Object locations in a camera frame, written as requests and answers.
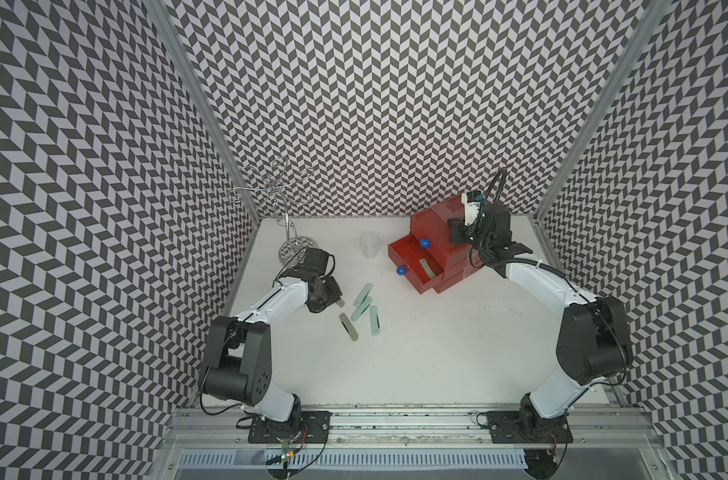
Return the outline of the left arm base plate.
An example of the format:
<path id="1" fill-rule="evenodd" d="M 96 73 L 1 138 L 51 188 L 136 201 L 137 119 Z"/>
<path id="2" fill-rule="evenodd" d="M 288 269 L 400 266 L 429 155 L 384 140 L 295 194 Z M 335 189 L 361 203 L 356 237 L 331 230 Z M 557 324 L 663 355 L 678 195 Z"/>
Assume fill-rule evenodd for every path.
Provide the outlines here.
<path id="1" fill-rule="evenodd" d="M 296 443 L 324 444 L 329 437 L 332 412 L 311 410 L 297 412 L 286 422 L 256 418 L 250 427 L 250 444 L 279 444 L 293 440 Z"/>

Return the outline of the clear plastic cup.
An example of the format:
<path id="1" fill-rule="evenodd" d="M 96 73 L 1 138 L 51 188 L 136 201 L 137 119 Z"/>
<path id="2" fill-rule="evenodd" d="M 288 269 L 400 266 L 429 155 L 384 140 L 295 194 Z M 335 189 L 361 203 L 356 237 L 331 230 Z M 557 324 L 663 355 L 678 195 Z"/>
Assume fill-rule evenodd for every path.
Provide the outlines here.
<path id="1" fill-rule="evenodd" d="M 366 258 L 375 258 L 380 251 L 380 237 L 373 232 L 365 232 L 360 237 L 362 253 Z"/>

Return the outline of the mint knife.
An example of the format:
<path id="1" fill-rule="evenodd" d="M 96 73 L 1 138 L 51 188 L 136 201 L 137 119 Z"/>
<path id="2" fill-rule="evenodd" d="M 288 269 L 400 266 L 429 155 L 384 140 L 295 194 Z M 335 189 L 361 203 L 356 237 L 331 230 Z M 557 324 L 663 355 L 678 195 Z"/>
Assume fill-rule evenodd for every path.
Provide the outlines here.
<path id="1" fill-rule="evenodd" d="M 367 309 L 372 305 L 373 299 L 370 296 L 367 296 L 361 304 L 354 310 L 353 314 L 351 315 L 351 321 L 357 322 L 359 318 L 367 311 Z"/>
<path id="2" fill-rule="evenodd" d="M 369 308 L 370 312 L 370 325 L 373 336 L 378 336 L 381 333 L 380 317 L 378 307 L 373 305 Z"/>
<path id="3" fill-rule="evenodd" d="M 372 283 L 366 283 L 362 287 L 362 289 L 359 292 L 358 296 L 356 297 L 356 300 L 354 301 L 353 305 L 355 307 L 360 307 L 365 302 L 365 300 L 369 297 L 369 294 L 372 291 L 372 289 L 373 289 L 373 284 Z"/>

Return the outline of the mint knife upper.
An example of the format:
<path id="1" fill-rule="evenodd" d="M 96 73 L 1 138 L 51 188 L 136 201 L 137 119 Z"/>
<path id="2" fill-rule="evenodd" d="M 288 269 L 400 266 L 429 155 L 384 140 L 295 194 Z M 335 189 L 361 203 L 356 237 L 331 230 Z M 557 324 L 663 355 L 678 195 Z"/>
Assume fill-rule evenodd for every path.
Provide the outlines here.
<path id="1" fill-rule="evenodd" d="M 362 289 L 359 292 L 358 296 L 356 297 L 356 300 L 354 301 L 353 305 L 355 307 L 360 307 L 365 302 L 365 300 L 369 297 L 369 294 L 372 291 L 372 289 L 373 289 L 373 284 L 372 283 L 366 283 L 362 287 Z"/>

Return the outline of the aluminium front rail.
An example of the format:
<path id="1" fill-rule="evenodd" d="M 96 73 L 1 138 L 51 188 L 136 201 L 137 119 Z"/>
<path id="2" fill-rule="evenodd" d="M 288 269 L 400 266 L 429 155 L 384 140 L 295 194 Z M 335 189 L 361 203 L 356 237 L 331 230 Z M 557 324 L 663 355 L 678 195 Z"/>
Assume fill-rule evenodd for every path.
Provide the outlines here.
<path id="1" fill-rule="evenodd" d="M 332 448 L 463 448 L 494 446 L 484 427 L 488 411 L 513 411 L 515 404 L 310 405 L 331 413 Z M 162 448 L 247 448 L 248 430 L 239 429 L 237 409 L 209 416 L 182 409 L 172 417 Z M 663 441 L 639 408 L 579 403 L 568 416 L 578 448 L 661 448 Z"/>

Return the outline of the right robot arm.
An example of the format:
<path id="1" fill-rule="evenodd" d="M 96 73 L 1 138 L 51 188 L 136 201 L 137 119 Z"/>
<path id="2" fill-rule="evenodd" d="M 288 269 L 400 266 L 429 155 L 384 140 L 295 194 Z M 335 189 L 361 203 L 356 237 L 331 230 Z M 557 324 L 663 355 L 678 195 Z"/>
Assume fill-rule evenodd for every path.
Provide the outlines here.
<path id="1" fill-rule="evenodd" d="M 463 215 L 447 221 L 450 242 L 470 247 L 473 267 L 495 269 L 561 317 L 557 365 L 522 398 L 518 423 L 544 429 L 564 419 L 590 387 L 610 386 L 613 375 L 623 383 L 633 359 L 624 304 L 577 287 L 565 272 L 515 241 L 511 214 L 500 202 L 478 190 L 462 194 L 460 202 Z"/>

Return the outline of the mint knife middle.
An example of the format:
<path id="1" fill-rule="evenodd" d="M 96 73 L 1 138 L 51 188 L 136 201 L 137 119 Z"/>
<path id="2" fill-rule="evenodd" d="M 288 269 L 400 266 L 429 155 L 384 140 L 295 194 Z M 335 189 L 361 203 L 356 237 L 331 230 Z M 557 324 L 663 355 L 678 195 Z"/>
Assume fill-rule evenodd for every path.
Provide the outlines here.
<path id="1" fill-rule="evenodd" d="M 353 314 L 351 315 L 351 321 L 357 322 L 359 318 L 367 311 L 367 309 L 372 305 L 373 299 L 370 296 L 367 296 L 361 304 L 354 310 Z"/>

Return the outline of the red drawer cabinet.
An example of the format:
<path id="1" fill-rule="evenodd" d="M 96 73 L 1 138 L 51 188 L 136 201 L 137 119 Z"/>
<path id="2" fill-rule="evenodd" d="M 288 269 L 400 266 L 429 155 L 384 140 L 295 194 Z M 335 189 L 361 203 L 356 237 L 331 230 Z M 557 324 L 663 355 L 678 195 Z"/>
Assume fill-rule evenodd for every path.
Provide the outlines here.
<path id="1" fill-rule="evenodd" d="M 471 245 L 452 242 L 450 220 L 465 226 L 465 205 L 460 194 L 411 217 L 410 233 L 418 243 L 416 274 L 420 293 L 429 289 L 442 293 L 478 271 L 469 260 Z"/>

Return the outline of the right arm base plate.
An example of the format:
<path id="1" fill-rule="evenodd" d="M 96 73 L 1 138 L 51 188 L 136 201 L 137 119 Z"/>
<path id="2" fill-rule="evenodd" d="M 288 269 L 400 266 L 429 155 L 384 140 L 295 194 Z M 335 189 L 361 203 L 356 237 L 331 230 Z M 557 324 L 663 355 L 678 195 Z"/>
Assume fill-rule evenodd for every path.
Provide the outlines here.
<path id="1" fill-rule="evenodd" d="M 566 416 L 545 419 L 524 409 L 489 411 L 485 417 L 495 444 L 570 444 L 574 441 Z"/>

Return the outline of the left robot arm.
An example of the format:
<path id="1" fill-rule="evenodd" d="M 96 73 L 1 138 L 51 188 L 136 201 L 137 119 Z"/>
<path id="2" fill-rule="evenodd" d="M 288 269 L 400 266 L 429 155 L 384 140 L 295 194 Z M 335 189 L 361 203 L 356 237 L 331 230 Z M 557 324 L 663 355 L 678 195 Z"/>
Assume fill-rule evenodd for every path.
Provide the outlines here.
<path id="1" fill-rule="evenodd" d="M 206 336 L 199 394 L 236 401 L 267 423 L 298 429 L 301 400 L 273 381 L 272 333 L 298 309 L 318 314 L 341 300 L 335 269 L 333 254 L 304 247 L 263 298 L 236 316 L 217 317 Z"/>

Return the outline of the red drawer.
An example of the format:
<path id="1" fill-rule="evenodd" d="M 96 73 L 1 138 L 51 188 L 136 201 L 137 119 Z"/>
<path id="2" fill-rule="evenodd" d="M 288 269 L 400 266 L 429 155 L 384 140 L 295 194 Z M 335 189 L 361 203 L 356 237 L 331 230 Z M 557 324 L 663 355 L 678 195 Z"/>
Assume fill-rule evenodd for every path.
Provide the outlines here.
<path id="1" fill-rule="evenodd" d="M 434 289 L 442 281 L 445 270 L 430 254 L 420 245 L 419 240 L 412 234 L 408 234 L 388 245 L 388 256 L 395 264 L 397 274 L 406 278 L 419 294 Z M 429 279 L 419 263 L 425 258 L 435 272 L 436 277 Z"/>
<path id="2" fill-rule="evenodd" d="M 470 249 L 468 244 L 455 245 L 450 241 L 450 219 L 465 219 L 465 206 L 461 196 L 455 195 L 411 216 L 410 232 L 421 242 L 430 241 L 427 251 L 441 265 L 461 261 Z"/>

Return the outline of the red top drawer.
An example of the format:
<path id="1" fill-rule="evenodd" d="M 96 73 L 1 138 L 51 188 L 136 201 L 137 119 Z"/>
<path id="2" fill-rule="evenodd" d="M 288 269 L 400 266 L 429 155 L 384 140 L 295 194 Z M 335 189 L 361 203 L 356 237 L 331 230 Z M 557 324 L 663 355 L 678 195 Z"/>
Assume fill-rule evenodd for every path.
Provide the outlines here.
<path id="1" fill-rule="evenodd" d="M 465 219 L 465 206 L 461 196 L 455 195 L 411 216 L 410 232 L 421 242 L 430 241 L 427 251 L 441 265 L 461 261 L 470 249 L 468 244 L 455 245 L 450 241 L 450 219 Z"/>

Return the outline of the olive knife top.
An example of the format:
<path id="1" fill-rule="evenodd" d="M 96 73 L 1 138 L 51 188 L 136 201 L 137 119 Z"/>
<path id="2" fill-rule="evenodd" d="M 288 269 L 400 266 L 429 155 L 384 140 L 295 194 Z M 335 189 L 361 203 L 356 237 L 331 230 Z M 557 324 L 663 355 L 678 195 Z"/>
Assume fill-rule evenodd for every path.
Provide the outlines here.
<path id="1" fill-rule="evenodd" d="M 431 269 L 430 264 L 425 258 L 421 258 L 419 260 L 420 265 L 422 266 L 423 270 L 425 271 L 426 275 L 429 279 L 434 279 L 436 277 L 435 272 Z"/>

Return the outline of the mint knife right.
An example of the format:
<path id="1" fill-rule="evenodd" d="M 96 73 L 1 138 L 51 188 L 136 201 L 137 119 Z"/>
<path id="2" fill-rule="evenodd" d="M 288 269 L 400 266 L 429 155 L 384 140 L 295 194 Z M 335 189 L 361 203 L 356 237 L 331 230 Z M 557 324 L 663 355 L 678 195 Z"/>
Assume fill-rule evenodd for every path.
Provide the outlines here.
<path id="1" fill-rule="evenodd" d="M 380 317 L 378 307 L 373 305 L 369 308 L 370 312 L 370 325 L 373 336 L 378 336 L 381 333 Z"/>

